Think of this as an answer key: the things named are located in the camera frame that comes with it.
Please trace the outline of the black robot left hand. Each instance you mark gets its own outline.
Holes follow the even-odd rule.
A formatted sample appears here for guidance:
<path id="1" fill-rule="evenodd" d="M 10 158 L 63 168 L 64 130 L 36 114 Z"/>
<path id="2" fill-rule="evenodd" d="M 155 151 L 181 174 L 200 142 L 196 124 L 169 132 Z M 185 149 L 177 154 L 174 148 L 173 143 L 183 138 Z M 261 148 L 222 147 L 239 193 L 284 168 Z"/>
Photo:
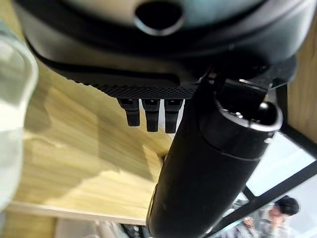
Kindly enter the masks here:
<path id="1" fill-rule="evenodd" d="M 32 53 L 117 99 L 129 126 L 174 135 L 150 201 L 156 238 L 202 238 L 280 130 L 269 90 L 291 81 L 314 0 L 16 0 Z"/>

